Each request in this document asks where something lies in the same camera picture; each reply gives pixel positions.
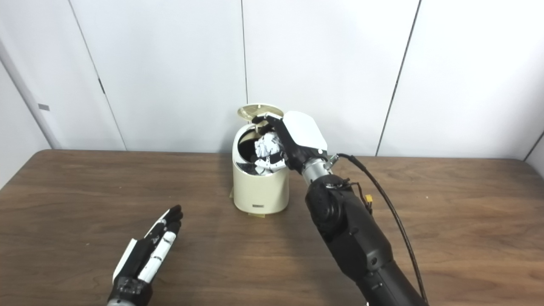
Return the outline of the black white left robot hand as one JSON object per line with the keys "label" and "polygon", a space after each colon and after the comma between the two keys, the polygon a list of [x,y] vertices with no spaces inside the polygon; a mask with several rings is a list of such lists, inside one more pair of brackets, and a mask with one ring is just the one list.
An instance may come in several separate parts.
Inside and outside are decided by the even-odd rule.
{"label": "black white left robot hand", "polygon": [[182,225],[180,205],[171,207],[141,239],[130,240],[112,276],[107,306],[147,306],[152,283]]}

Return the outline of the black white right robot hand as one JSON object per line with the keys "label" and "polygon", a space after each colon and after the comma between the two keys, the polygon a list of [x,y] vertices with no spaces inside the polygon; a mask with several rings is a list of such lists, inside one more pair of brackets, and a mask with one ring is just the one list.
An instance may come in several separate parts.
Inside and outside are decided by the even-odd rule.
{"label": "black white right robot hand", "polygon": [[272,157],[258,158],[257,167],[268,170],[288,168],[303,174],[305,165],[312,161],[327,161],[328,144],[321,134],[317,123],[311,116],[297,111],[289,111],[283,116],[272,112],[260,113],[251,122],[265,121],[271,126],[282,149]]}

